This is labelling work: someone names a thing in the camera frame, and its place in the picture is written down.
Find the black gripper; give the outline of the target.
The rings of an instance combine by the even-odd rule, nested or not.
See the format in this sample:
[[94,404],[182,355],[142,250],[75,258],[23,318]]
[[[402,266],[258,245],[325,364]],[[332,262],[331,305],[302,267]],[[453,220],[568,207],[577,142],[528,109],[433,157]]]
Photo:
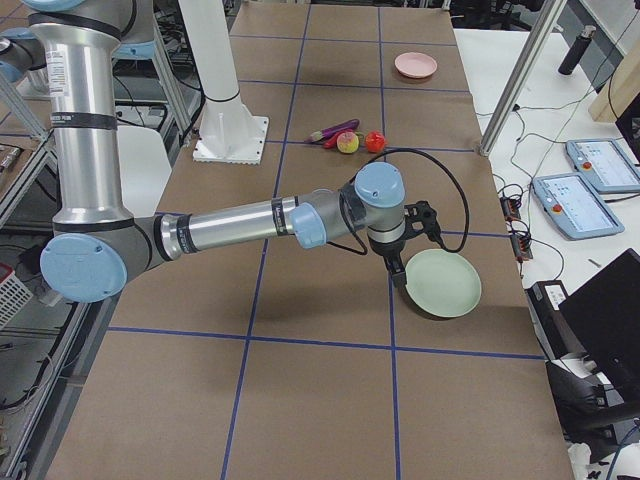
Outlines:
[[367,237],[373,252],[382,257],[394,287],[404,288],[406,286],[406,271],[401,252],[404,250],[406,240],[403,238],[403,234],[368,229]]

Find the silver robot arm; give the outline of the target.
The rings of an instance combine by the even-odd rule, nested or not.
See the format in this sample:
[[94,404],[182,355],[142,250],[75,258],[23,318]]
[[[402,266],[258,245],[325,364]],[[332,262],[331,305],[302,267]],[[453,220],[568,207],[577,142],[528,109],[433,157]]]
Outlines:
[[30,29],[45,53],[58,157],[61,207],[40,256],[54,290],[93,303],[184,254],[290,235],[308,249],[358,230],[394,284],[405,284],[405,189],[388,163],[365,165],[336,191],[209,214],[136,217],[122,196],[112,57],[152,33],[152,3],[33,1],[30,10]]

